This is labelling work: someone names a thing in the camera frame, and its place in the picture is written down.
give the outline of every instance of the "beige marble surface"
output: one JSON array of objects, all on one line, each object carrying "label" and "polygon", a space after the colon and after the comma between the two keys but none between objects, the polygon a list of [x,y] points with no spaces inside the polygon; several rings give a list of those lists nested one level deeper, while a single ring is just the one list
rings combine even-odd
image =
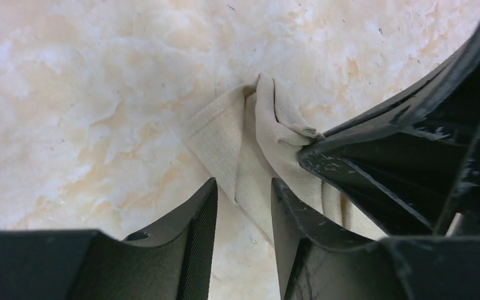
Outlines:
[{"label": "beige marble surface", "polygon": [[[261,71],[329,129],[427,74],[480,0],[0,0],[0,229],[121,238],[208,173],[181,125]],[[272,248],[221,201],[210,299],[277,299]]]}]

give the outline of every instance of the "folded cloth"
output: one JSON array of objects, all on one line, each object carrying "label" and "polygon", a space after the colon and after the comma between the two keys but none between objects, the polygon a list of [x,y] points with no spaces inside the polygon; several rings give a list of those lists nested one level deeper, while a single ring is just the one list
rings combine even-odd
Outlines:
[{"label": "folded cloth", "polygon": [[340,192],[299,166],[296,153],[323,135],[266,74],[226,92],[185,126],[183,139],[227,197],[273,242],[271,179],[281,178],[306,204],[358,234],[385,234]]}]

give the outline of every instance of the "fabric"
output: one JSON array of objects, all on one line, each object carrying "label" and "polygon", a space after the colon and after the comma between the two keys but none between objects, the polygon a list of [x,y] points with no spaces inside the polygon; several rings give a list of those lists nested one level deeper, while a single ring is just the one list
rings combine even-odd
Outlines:
[{"label": "fabric", "polygon": [[184,127],[184,141],[273,241],[271,179],[282,178],[306,204],[363,236],[385,234],[339,191],[299,166],[296,153],[321,138],[284,88],[266,74],[226,92]]}]

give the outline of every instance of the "marble countertop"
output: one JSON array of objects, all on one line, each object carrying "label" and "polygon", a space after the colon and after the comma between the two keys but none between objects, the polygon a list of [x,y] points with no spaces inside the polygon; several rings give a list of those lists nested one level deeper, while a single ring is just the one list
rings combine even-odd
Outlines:
[{"label": "marble countertop", "polygon": [[[209,177],[179,130],[266,72],[320,130],[455,51],[480,0],[0,0],[0,229],[115,238]],[[273,249],[221,201],[210,299],[277,299]]]}]

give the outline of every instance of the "beige fabric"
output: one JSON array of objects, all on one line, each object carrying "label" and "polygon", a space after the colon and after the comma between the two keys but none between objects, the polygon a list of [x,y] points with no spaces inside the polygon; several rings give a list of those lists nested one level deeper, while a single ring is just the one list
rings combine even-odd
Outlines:
[{"label": "beige fabric", "polygon": [[339,191],[299,166],[296,153],[322,137],[266,74],[218,97],[184,128],[188,147],[273,241],[271,179],[282,178],[305,203],[370,238],[385,234]]}]

